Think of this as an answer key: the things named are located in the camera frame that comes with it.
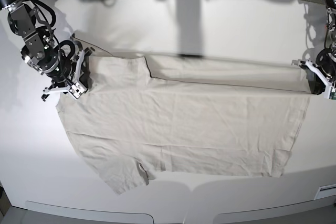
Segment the light grey T-shirt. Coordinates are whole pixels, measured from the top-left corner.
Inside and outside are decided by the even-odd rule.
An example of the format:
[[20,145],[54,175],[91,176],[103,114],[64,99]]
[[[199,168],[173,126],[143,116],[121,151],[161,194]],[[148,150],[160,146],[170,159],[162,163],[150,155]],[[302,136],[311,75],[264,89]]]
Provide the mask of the light grey T-shirt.
[[58,115],[75,153],[116,194],[154,172],[282,175],[310,102],[304,70],[82,45],[91,87],[78,100],[62,95]]

